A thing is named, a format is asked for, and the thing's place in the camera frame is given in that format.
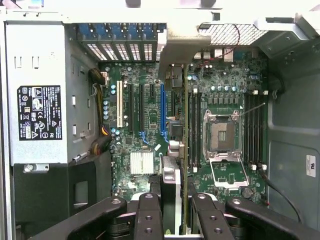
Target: white pci slot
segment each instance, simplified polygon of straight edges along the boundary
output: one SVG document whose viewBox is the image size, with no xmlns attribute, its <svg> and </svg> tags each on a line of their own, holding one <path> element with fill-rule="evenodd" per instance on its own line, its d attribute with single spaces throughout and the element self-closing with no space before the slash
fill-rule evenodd
<svg viewBox="0 0 320 240">
<path fill-rule="evenodd" d="M 123 84 L 122 81 L 116 81 L 116 126 L 124 127 L 124 105 L 123 105 Z"/>
</svg>

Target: green circuit board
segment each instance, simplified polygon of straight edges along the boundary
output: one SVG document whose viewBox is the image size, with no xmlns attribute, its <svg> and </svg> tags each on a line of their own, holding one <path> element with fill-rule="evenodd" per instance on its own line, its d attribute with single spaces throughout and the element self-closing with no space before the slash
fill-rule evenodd
<svg viewBox="0 0 320 240">
<path fill-rule="evenodd" d="M 161 117 L 161 81 L 157 80 L 157 63 L 106 63 L 101 66 L 101 71 L 108 72 L 108 85 L 103 90 L 103 98 L 108 102 L 108 117 L 103 122 L 113 131 L 111 143 L 112 152 L 112 182 L 113 194 L 130 201 L 136 193 L 148 192 L 148 183 L 151 174 L 132 174 L 131 153 L 150 152 L 153 154 L 153 173 L 161 174 L 161 161 L 159 154 L 164 156 L 168 151 L 167 139 L 160 131 Z M 246 105 L 245 94 L 252 91 L 267 89 L 263 72 L 267 69 L 267 58 L 261 54 L 252 57 L 251 51 L 236 51 L 233 62 L 217 59 L 203 63 L 195 60 L 188 69 L 189 92 L 198 89 L 199 112 L 191 112 L 189 115 L 199 115 L 200 129 L 204 113 L 210 109 L 213 114 L 229 115 L 234 110 L 243 114 L 250 106 Z M 123 127 L 117 127 L 117 81 L 123 84 Z M 184 98 L 182 91 L 176 93 L 174 109 L 172 109 L 172 92 L 166 92 L 166 116 L 175 117 L 181 121 L 184 119 Z M 263 116 L 263 124 L 267 122 L 266 106 L 259 108 Z M 128 118 L 133 118 L 131 126 Z M 235 145 L 244 148 L 245 121 L 235 129 Z M 265 162 L 267 155 L 266 126 L 263 128 L 262 160 Z M 199 134 L 200 146 L 202 144 L 202 132 Z M 194 184 L 199 192 L 214 194 L 221 202 L 227 196 L 240 196 L 240 189 L 230 190 L 223 187 L 215 187 L 212 168 L 206 162 L 202 147 L 199 156 L 199 166 L 195 170 L 190 166 L 188 173 L 193 176 Z M 218 163 L 213 166 L 215 177 L 228 183 L 243 181 L 245 179 L 242 167 L 238 163 Z M 249 180 L 249 187 L 253 191 L 252 200 L 259 202 L 261 194 L 265 192 L 265 184 L 259 174 L 250 170 L 247 165 L 245 172 Z"/>
</svg>

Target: black cable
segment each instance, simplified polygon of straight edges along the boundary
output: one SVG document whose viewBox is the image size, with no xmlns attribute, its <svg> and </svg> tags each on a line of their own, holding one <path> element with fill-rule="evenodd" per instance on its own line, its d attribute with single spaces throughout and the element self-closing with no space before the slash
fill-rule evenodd
<svg viewBox="0 0 320 240">
<path fill-rule="evenodd" d="M 272 188 L 273 190 L 275 190 L 276 192 L 278 192 L 289 204 L 290 206 L 293 208 L 293 210 L 295 211 L 297 217 L 298 217 L 298 222 L 300 224 L 303 224 L 303 218 L 301 216 L 301 213 L 299 211 L 299 209 L 296 207 L 296 205 L 279 189 L 277 188 L 267 177 L 267 175 L 265 174 L 265 172 L 260 169 L 259 173 L 262 177 L 262 179 L 264 180 L 265 184 L 268 185 L 270 188 Z"/>
</svg>

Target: power supply label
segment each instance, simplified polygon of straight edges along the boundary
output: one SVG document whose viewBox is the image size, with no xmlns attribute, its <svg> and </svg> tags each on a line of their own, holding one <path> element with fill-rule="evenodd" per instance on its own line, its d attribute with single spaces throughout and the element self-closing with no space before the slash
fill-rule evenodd
<svg viewBox="0 0 320 240">
<path fill-rule="evenodd" d="M 61 140 L 61 88 L 20 86 L 17 90 L 19 140 Z"/>
</svg>

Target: screw hole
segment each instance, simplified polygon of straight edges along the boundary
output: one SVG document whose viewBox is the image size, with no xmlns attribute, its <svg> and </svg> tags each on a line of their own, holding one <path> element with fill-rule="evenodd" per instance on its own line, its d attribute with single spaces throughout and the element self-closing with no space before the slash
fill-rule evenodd
<svg viewBox="0 0 320 240">
<path fill-rule="evenodd" d="M 150 234 L 150 233 L 152 233 L 152 228 L 148 227 L 148 228 L 146 228 L 146 229 L 144 230 L 144 232 L 145 232 L 146 234 Z"/>
<path fill-rule="evenodd" d="M 216 234 L 222 234 L 222 229 L 216 228 L 216 229 L 214 229 L 214 232 L 215 232 Z"/>
</svg>

